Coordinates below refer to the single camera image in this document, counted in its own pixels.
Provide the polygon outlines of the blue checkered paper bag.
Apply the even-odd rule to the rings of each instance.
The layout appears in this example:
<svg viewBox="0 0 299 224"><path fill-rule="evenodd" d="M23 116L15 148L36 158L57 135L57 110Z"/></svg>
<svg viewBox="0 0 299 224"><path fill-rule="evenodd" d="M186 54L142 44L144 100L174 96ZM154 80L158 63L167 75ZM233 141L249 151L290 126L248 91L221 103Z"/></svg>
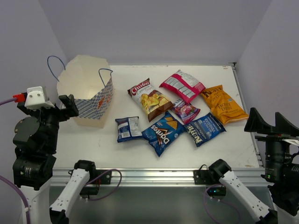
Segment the blue checkered paper bag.
<svg viewBox="0 0 299 224"><path fill-rule="evenodd" d="M50 59L58 59L63 71L55 75ZM74 96L78 116L74 121L79 126L103 128L114 96L113 70L107 59L77 55L67 64L58 56L48 56L47 66L57 80L58 95Z"/></svg>

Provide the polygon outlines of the orange Kettle chips bag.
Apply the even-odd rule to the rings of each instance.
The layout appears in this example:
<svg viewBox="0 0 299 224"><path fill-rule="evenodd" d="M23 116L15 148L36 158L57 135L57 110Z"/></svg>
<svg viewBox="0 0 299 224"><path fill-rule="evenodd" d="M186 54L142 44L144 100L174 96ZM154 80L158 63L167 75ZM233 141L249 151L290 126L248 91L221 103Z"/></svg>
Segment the orange Kettle chips bag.
<svg viewBox="0 0 299 224"><path fill-rule="evenodd" d="M222 85L207 88L201 93L211 113L224 125L248 119L249 115L231 98Z"/></svg>

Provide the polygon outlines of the small blue snack bag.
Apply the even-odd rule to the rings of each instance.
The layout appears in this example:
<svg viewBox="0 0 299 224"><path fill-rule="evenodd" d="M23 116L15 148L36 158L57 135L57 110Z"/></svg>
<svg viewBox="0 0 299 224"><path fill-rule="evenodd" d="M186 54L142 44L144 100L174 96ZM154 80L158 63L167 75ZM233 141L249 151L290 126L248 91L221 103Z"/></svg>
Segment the small blue snack bag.
<svg viewBox="0 0 299 224"><path fill-rule="evenodd" d="M118 128L118 143L143 138L138 127L138 120L138 116L115 119Z"/></svg>

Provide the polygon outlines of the blue Kettle chips bag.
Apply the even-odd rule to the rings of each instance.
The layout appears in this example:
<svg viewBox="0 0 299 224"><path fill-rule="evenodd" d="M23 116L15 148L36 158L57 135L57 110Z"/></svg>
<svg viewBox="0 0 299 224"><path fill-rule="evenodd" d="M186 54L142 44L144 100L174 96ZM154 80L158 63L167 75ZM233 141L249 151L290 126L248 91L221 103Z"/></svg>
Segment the blue Kettle chips bag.
<svg viewBox="0 0 299 224"><path fill-rule="evenodd" d="M211 113L189 122L184 127L192 137L196 147L200 147L226 131L220 121Z"/></svg>

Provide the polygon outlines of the purple candy bag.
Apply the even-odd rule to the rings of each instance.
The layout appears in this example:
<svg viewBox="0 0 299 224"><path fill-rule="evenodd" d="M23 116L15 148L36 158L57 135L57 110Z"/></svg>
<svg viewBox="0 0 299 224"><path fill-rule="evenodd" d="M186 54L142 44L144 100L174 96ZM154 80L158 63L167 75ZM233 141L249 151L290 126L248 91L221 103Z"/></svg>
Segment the purple candy bag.
<svg viewBox="0 0 299 224"><path fill-rule="evenodd" d="M201 111L199 108L185 102L181 98L174 103L171 110L183 121L184 124L188 124L193 121Z"/></svg>

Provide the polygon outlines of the brown Chuba chips bag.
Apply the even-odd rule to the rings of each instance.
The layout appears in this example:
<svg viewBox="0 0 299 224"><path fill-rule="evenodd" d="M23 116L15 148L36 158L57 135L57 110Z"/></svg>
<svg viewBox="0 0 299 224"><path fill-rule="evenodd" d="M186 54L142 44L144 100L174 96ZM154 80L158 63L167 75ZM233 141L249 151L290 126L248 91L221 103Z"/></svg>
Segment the brown Chuba chips bag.
<svg viewBox="0 0 299 224"><path fill-rule="evenodd" d="M128 94L141 107L149 122L174 106L168 97L150 83L149 78L128 89Z"/></svg>

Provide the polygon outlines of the pink snack bag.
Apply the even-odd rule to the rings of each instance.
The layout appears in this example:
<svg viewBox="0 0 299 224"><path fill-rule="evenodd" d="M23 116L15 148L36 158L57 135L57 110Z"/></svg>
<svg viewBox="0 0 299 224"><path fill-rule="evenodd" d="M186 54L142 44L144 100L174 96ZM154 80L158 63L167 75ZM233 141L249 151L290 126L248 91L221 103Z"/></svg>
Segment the pink snack bag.
<svg viewBox="0 0 299 224"><path fill-rule="evenodd" d="M181 70L168 77L159 87L176 93L186 103L191 103L206 89L198 79Z"/></svg>

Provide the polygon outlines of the blue Doritos bag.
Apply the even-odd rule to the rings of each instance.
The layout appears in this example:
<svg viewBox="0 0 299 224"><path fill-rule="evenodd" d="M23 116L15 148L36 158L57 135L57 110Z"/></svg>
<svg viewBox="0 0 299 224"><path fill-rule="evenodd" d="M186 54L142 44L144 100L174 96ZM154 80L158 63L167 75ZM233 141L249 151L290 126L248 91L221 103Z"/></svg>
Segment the blue Doritos bag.
<svg viewBox="0 0 299 224"><path fill-rule="evenodd" d="M142 136L160 157L166 148L184 132L185 127L166 112L160 120L142 131Z"/></svg>

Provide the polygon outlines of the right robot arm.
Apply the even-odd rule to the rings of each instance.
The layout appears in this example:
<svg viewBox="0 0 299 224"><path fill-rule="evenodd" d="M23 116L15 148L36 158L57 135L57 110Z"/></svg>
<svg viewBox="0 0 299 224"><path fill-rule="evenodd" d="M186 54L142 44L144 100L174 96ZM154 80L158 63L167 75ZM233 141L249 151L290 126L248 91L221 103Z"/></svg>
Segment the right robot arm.
<svg viewBox="0 0 299 224"><path fill-rule="evenodd" d="M250 214L256 224L297 224L299 222L299 165L290 147L299 146L299 129L281 113L275 113L275 124L268 124L252 107L244 127L256 133L255 139L265 143L262 180L238 177L223 159L208 167L208 178L223 185Z"/></svg>

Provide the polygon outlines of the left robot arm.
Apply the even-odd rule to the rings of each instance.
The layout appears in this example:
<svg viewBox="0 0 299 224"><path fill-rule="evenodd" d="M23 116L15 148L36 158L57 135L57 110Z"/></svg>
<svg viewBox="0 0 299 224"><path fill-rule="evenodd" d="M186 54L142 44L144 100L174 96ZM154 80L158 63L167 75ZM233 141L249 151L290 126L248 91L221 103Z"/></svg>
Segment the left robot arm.
<svg viewBox="0 0 299 224"><path fill-rule="evenodd" d="M59 124L78 116L73 95L61 95L59 100L65 106L63 109L51 105L33 110L27 108L25 102L17 105L27 117L14 128L16 160L13 175L14 185L22 193L25 206L22 212L28 224L69 223L69 213L81 190L97 178L95 163L79 160L56 202L49 204Z"/></svg>

